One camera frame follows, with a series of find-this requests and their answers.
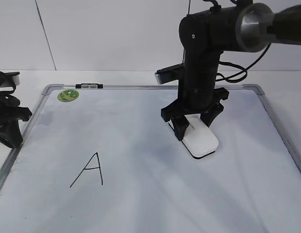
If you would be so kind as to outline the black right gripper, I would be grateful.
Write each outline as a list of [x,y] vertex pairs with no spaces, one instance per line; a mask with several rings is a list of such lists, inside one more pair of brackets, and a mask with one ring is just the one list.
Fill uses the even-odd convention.
[[177,98],[161,109],[161,117],[164,121],[171,120],[176,138],[182,141],[189,126],[186,115],[200,114],[201,121],[210,127],[214,119],[224,110],[220,101],[227,100],[228,97],[229,91],[223,87],[193,93],[186,98]]

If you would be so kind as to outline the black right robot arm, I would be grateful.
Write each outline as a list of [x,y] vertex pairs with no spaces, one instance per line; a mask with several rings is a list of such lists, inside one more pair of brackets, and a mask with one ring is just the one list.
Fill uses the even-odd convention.
[[273,43],[301,46],[301,4],[275,13],[251,0],[236,0],[226,8],[213,1],[210,9],[181,20],[179,38],[184,61],[156,71],[155,76],[159,84],[178,81],[177,99],[161,110],[161,117],[183,140],[187,115],[199,114],[210,126],[224,109],[221,101],[229,92],[215,84],[224,80],[218,66],[225,51],[265,54]]

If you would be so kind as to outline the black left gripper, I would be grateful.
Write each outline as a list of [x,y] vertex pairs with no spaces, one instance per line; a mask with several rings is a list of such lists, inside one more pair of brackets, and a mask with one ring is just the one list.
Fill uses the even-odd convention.
[[27,122],[32,116],[28,107],[21,107],[20,100],[13,96],[16,86],[0,87],[0,143],[9,148],[18,148],[23,142],[19,121]]

